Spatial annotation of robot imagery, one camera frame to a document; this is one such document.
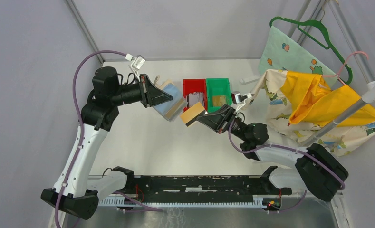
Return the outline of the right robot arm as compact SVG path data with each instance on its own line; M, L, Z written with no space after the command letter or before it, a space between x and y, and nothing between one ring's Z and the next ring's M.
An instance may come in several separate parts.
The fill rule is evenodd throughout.
M260 181L264 193L296 188L309 191L320 200L331 201L338 191L345 188L348 171L320 144L289 147L272 143L266 124L246 124L229 105L213 113L202 111L195 120L218 134L227 132L229 139L233 136L241 139L241 144L232 143L232 146L246 158L277 164Z

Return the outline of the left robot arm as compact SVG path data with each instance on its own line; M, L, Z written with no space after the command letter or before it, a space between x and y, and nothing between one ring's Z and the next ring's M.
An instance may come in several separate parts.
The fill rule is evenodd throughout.
M90 219L99 202L112 193L121 190L127 194L135 188L134 172L122 167L95 183L88 178L97 152L119 114L118 107L136 102L153 107L173 100L146 74L129 85L120 84L118 77L116 69L109 66L95 72L93 90L84 107L78 109L80 125L69 159L58 181L41 194L47 204L80 219Z

